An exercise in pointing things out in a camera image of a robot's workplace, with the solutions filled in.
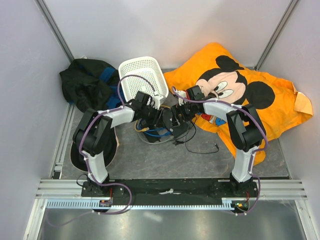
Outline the black network switch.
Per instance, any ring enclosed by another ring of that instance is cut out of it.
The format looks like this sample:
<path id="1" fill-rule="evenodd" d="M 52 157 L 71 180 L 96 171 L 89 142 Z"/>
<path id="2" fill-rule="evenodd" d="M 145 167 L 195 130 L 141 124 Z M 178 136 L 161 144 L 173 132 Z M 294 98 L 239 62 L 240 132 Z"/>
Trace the black network switch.
<path id="1" fill-rule="evenodd" d="M 188 123 L 175 110 L 168 108 L 162 112 L 162 123 L 175 138 L 181 137 L 189 129 Z"/>

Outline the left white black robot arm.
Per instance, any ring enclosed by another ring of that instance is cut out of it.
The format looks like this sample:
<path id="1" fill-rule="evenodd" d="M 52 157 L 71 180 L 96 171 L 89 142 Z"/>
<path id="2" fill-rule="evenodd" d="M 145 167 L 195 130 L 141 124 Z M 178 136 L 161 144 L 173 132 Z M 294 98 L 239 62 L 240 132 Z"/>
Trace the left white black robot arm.
<path id="1" fill-rule="evenodd" d="M 72 137 L 70 159 L 76 168 L 87 172 L 88 178 L 94 182 L 92 191 L 99 197 L 110 191 L 107 166 L 118 148 L 116 127 L 139 119 L 155 125 L 165 99 L 162 94 L 151 96 L 138 91 L 133 99 L 120 107 L 85 111 Z"/>

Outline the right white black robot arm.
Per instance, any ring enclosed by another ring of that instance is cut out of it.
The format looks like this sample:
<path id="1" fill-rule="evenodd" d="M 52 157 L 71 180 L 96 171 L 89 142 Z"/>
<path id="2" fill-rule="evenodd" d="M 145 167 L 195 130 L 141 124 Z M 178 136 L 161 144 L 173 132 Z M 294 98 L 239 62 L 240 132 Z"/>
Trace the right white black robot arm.
<path id="1" fill-rule="evenodd" d="M 179 98 L 179 103 L 171 109 L 174 124 L 191 121 L 201 114 L 217 117 L 227 124 L 231 142 L 236 147 L 229 191 L 235 197 L 242 196 L 247 191 L 246 183 L 254 177 L 256 152 L 265 149 L 260 148 L 262 142 L 268 146 L 266 130 L 256 108 L 252 104 L 236 105 L 212 95 L 205 96 L 198 85 L 186 91 L 178 91 L 174 86 L 171 90 Z"/>

